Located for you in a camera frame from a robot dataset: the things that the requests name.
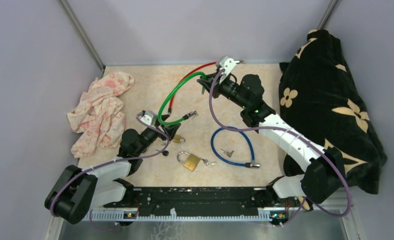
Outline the black-headed key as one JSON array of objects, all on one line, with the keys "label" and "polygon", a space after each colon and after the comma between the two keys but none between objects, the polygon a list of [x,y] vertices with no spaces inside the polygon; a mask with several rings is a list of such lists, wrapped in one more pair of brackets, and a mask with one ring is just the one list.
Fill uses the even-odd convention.
[{"label": "black-headed key", "polygon": [[164,151],[162,152],[162,155],[165,156],[165,157],[167,157],[167,156],[169,155],[169,152],[168,152],[167,150],[164,150]]}]

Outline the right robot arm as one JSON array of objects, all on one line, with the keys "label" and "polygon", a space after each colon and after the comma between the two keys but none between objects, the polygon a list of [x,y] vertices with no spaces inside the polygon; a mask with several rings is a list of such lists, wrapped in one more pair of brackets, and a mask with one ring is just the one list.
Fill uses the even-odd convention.
[{"label": "right robot arm", "polygon": [[240,84],[221,74],[213,73],[197,82],[209,92],[210,98],[220,95],[242,107],[240,116],[247,131],[256,131],[273,141],[299,165],[301,174],[281,176],[269,183],[266,199],[272,206],[280,206],[289,197],[307,197],[321,204],[340,188],[350,192],[344,158],[335,147],[315,144],[289,126],[263,100],[264,88],[256,74],[245,75]]}]

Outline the large brass padlock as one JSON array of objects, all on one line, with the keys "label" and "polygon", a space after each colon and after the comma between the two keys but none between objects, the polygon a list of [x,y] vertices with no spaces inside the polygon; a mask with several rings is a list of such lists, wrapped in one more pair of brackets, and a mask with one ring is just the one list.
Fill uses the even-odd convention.
[{"label": "large brass padlock", "polygon": [[176,156],[177,161],[182,164],[185,168],[187,168],[190,171],[194,171],[199,162],[201,161],[201,158],[192,154],[188,153],[186,151],[181,151],[177,154]]}]

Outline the blue cable lock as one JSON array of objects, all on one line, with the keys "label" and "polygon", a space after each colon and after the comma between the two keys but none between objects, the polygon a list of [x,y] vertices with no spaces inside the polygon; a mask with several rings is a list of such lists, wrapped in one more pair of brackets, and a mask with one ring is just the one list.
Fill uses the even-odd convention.
[{"label": "blue cable lock", "polygon": [[251,143],[249,137],[248,137],[244,132],[242,132],[242,131],[239,131],[239,133],[241,134],[242,137],[244,137],[245,141],[247,142],[248,148],[249,148],[249,150],[250,150],[250,157],[251,157],[250,162],[239,163],[239,162],[230,161],[230,160],[225,159],[224,157],[222,157],[222,156],[218,153],[218,151],[217,151],[216,148],[215,148],[215,143],[214,143],[215,137],[217,136],[217,134],[218,134],[219,132],[224,131],[224,130],[226,130],[226,128],[224,128],[224,127],[218,128],[218,129],[212,134],[212,136],[211,136],[211,138],[210,138],[210,147],[211,147],[211,150],[212,150],[212,152],[214,153],[214,155],[215,155],[218,159],[220,159],[221,161],[223,161],[224,163],[229,164],[229,165],[232,165],[232,166],[235,166],[235,167],[244,167],[244,168],[249,168],[249,169],[259,169],[259,168],[260,168],[260,164],[256,162],[255,151],[254,151],[253,145],[252,145],[252,143]]}]

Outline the small key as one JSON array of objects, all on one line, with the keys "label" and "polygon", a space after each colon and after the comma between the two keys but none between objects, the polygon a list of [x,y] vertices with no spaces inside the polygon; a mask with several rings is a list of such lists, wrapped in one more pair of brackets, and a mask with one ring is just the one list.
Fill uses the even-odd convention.
[{"label": "small key", "polygon": [[231,158],[232,157],[232,155],[233,155],[233,153],[235,152],[234,150],[231,150],[231,151],[227,151],[227,150],[224,150],[224,149],[220,149],[228,158]]}]

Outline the small brass padlock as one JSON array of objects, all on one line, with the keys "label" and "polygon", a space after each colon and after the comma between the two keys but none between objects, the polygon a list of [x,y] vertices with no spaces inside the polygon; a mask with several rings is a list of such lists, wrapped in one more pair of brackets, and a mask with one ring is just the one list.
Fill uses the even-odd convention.
[{"label": "small brass padlock", "polygon": [[184,137],[182,137],[181,135],[176,134],[173,136],[171,141],[175,144],[184,144],[186,142],[186,139]]}]

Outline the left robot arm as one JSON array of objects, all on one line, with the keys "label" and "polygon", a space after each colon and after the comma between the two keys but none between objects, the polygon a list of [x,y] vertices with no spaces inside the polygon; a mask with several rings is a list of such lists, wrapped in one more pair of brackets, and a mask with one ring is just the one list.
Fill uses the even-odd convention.
[{"label": "left robot arm", "polygon": [[157,139],[172,140],[181,126],[162,125],[152,112],[145,111],[137,115],[137,120],[145,130],[125,130],[117,156],[96,166],[69,165],[63,170],[44,201],[52,216],[74,225],[94,208],[110,203],[129,207],[134,203],[135,193],[120,179],[138,170],[146,158],[144,153]]}]

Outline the green cable lock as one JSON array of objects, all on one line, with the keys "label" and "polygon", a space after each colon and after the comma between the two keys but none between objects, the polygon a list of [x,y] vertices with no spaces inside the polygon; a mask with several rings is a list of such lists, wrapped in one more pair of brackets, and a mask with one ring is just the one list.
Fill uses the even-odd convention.
[{"label": "green cable lock", "polygon": [[162,119],[162,115],[163,115],[163,111],[166,108],[166,106],[168,105],[168,103],[170,102],[170,100],[174,97],[174,95],[177,93],[177,91],[179,91],[180,88],[182,88],[188,81],[190,81],[192,78],[200,76],[204,79],[207,78],[207,75],[205,73],[203,73],[202,71],[197,71],[194,72],[192,74],[190,74],[189,76],[187,76],[184,80],[180,81],[173,89],[172,91],[167,95],[167,97],[165,98],[165,100],[163,101],[163,103],[161,104],[161,107],[159,108],[159,111],[157,113],[157,120],[159,120],[159,122],[162,125],[166,125],[166,126],[172,126],[178,123],[181,123],[183,121],[185,121],[187,118],[181,117],[177,120],[174,121],[165,121]]}]

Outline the silver key bunch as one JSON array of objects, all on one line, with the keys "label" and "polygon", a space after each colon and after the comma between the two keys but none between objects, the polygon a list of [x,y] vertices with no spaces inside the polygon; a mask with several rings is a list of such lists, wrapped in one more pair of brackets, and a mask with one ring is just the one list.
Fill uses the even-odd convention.
[{"label": "silver key bunch", "polygon": [[213,167],[214,165],[217,164],[216,161],[209,161],[209,160],[203,159],[203,158],[201,158],[200,160],[203,161],[203,163],[204,163],[207,167]]}]

